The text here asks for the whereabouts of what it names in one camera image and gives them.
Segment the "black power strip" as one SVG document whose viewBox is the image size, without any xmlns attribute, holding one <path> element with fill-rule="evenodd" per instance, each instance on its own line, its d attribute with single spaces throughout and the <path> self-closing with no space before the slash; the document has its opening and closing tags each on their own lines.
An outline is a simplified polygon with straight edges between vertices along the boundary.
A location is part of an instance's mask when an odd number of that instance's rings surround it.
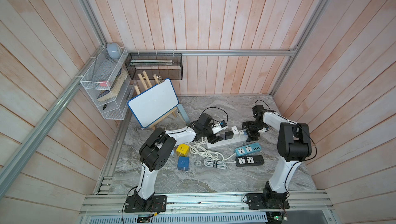
<svg viewBox="0 0 396 224">
<path fill-rule="evenodd" d="M 235 159 L 237 167 L 261 166 L 265 163 L 263 156 L 241 156 Z"/>
</svg>

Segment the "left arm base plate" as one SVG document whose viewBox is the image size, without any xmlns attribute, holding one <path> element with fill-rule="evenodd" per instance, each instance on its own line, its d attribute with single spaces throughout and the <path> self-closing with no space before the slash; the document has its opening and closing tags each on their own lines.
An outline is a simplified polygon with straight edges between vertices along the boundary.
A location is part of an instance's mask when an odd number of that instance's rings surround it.
<svg viewBox="0 0 396 224">
<path fill-rule="evenodd" d="M 129 196 L 126 199 L 125 213 L 138 212 L 165 212 L 167 205 L 166 195 L 153 195 L 147 200 L 143 200 L 139 195 Z"/>
</svg>

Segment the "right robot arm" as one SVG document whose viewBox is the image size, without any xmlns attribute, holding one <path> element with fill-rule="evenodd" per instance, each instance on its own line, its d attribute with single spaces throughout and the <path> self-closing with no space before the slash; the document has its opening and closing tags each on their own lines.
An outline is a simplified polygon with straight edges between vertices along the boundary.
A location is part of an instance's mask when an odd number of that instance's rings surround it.
<svg viewBox="0 0 396 224">
<path fill-rule="evenodd" d="M 243 122 L 247 141 L 256 141 L 261 133 L 271 127 L 278 131 L 277 151 L 279 160 L 273 176 L 266 183 L 264 193 L 287 196 L 288 185 L 298 166 L 312 153 L 309 127 L 305 123 L 291 121 L 262 105 L 252 108 L 253 122 Z"/>
</svg>

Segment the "yellow cube socket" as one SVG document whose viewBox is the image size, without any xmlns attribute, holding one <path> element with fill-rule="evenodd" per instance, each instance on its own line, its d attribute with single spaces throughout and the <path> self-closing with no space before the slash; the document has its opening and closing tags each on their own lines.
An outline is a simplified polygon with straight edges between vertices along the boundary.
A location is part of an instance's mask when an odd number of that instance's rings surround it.
<svg viewBox="0 0 396 224">
<path fill-rule="evenodd" d="M 180 157 L 187 157 L 190 152 L 190 146 L 187 144 L 180 144 L 176 149 L 176 154 Z"/>
</svg>

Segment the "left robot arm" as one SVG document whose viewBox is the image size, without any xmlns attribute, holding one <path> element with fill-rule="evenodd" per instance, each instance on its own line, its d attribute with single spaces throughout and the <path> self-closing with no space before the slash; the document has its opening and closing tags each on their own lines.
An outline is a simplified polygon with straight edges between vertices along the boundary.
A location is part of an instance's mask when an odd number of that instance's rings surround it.
<svg viewBox="0 0 396 224">
<path fill-rule="evenodd" d="M 226 128 L 226 121 L 216 121 L 209 114 L 202 113 L 198 120 L 181 129 L 155 129 L 139 150 L 142 168 L 134 196 L 145 202 L 154 195 L 158 171 L 166 164 L 175 146 L 196 142 L 204 137 L 216 139 L 217 133 Z"/>
</svg>

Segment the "small white charger plug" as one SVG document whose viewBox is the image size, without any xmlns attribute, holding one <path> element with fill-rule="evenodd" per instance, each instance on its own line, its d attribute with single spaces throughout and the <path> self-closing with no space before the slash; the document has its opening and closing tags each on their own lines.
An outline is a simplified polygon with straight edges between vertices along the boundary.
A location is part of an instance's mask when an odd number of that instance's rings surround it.
<svg viewBox="0 0 396 224">
<path fill-rule="evenodd" d="M 232 132 L 233 132 L 234 135 L 239 135 L 239 130 L 238 130 L 238 128 L 236 126 L 232 127 Z"/>
</svg>

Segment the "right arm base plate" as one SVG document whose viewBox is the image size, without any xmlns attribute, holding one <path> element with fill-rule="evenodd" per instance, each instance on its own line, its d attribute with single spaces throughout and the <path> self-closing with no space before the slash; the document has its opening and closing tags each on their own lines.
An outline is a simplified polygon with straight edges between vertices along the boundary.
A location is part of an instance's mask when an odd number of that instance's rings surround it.
<svg viewBox="0 0 396 224">
<path fill-rule="evenodd" d="M 289 209 L 290 205 L 286 199 L 287 193 L 249 193 L 245 196 L 250 210 L 264 209 Z"/>
</svg>

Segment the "teal power strip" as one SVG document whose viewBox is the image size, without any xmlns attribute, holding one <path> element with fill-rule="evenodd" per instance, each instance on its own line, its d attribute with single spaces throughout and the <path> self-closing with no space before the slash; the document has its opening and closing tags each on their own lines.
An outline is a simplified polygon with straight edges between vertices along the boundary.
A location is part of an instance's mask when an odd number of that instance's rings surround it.
<svg viewBox="0 0 396 224">
<path fill-rule="evenodd" d="M 259 152 L 262 150 L 262 147 L 259 143 L 252 143 L 245 146 L 241 146 L 235 149 L 236 156 L 246 156 L 252 154 L 254 152 Z"/>
</svg>

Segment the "blue cube socket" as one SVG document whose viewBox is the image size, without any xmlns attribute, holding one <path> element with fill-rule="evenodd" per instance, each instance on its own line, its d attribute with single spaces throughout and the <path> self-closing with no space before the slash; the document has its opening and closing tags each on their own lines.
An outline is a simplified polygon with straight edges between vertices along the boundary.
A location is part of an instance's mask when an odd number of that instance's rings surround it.
<svg viewBox="0 0 396 224">
<path fill-rule="evenodd" d="M 189 157 L 179 157 L 177 163 L 177 169 L 182 171 L 188 171 L 189 161 L 190 161 Z"/>
</svg>

